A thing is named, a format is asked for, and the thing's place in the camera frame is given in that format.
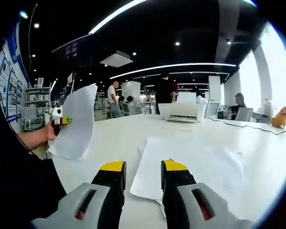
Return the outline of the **person's left hand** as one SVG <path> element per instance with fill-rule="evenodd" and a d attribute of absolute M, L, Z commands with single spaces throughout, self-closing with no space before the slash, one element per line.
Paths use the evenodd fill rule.
<path fill-rule="evenodd" d="M 52 141 L 56 138 L 55 126 L 52 125 L 52 122 L 48 122 L 44 128 L 47 141 Z"/>

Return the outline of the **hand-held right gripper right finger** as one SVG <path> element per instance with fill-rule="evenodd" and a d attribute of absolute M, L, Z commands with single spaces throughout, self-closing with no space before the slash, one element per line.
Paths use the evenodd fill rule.
<path fill-rule="evenodd" d="M 235 216 L 227 201 L 188 168 L 174 160 L 161 161 L 162 203 L 169 229 L 251 229 L 254 223 Z"/>

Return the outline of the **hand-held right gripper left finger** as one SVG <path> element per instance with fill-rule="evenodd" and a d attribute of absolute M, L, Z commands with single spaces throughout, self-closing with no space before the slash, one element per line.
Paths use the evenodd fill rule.
<path fill-rule="evenodd" d="M 102 165 L 91 183 L 82 183 L 58 203 L 47 218 L 32 221 L 35 229 L 117 229 L 126 186 L 126 162 Z"/>

